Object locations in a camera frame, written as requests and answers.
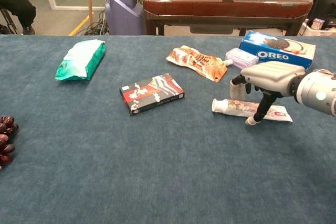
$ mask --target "mahjong table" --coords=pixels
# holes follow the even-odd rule
[[[143,0],[146,33],[164,35],[164,25],[190,26],[191,32],[222,28],[279,28],[296,36],[312,0]]]

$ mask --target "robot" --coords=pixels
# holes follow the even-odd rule
[[[110,35],[145,35],[144,11],[137,0],[107,0]]]
[[[307,73],[301,66],[267,61],[242,69],[230,81],[231,98],[244,101],[252,85],[264,97],[254,116],[247,118],[247,125],[259,123],[277,98],[291,96],[301,105],[336,116],[336,72],[316,69]]]

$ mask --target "chip bag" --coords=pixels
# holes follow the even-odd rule
[[[188,46],[174,48],[166,59],[177,65],[191,68],[214,82],[219,82],[227,71],[226,63],[221,58],[204,55]]]

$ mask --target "green bag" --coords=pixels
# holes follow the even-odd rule
[[[105,41],[86,40],[72,47],[59,65],[56,80],[90,80],[105,55]]]

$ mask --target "cardboard box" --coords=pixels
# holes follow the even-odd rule
[[[184,98],[183,89],[169,73],[123,86],[120,94],[130,115]]]
[[[316,46],[250,31],[239,48],[258,56],[259,62],[282,61],[308,69],[314,59]]]

